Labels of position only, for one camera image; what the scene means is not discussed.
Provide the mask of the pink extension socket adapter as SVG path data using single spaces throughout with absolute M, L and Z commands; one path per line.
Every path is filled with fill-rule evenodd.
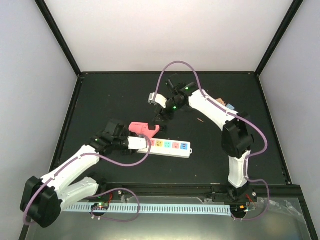
M 159 131 L 159 125 L 150 125 L 146 122 L 132 122 L 129 127 L 129 131 L 137 135 L 147 136 L 149 139 L 152 139 Z

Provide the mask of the orange cube plug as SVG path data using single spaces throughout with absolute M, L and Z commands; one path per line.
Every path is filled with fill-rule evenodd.
M 217 98 L 216 101 L 219 102 L 221 105 L 226 106 L 226 103 L 223 101 L 222 98 Z

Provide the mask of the white power strip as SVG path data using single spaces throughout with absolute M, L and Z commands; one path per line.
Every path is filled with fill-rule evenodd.
M 192 154 L 191 143 L 170 139 L 152 138 L 150 155 L 188 159 Z

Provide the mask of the blue cube plug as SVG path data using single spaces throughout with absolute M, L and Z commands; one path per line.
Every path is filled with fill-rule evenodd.
M 231 111 L 234 111 L 234 110 L 235 110 L 235 107 L 234 107 L 233 105 L 231 105 L 231 104 L 227 104 L 226 107 L 227 107 L 228 109 L 230 109 Z

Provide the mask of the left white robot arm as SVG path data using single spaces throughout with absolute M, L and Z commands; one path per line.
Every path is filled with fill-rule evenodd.
M 116 120 L 110 120 L 105 129 L 91 137 L 71 158 L 55 170 L 40 178 L 32 176 L 24 186 L 20 210 L 23 223 L 37 223 L 42 228 L 52 225 L 61 212 L 85 198 L 103 199 L 108 192 L 106 185 L 92 177 L 74 182 L 82 173 L 100 160 L 120 167 L 135 167 L 146 160 L 135 163 L 120 163 L 107 157 L 113 151 L 151 151 L 151 139 L 143 133 L 135 133 Z

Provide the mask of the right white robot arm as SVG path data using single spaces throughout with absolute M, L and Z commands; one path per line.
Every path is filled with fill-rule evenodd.
M 211 120 L 221 130 L 221 147 L 229 159 L 228 198 L 232 202 L 240 201 L 249 188 L 245 166 L 254 138 L 249 134 L 246 123 L 238 118 L 248 115 L 227 108 L 200 90 L 195 82 L 174 86 L 171 80 L 167 80 L 165 85 L 173 94 L 171 98 L 156 92 L 148 97 L 148 103 L 156 106 L 153 122 L 160 125 L 172 120 L 175 112 L 183 107 L 196 110 Z

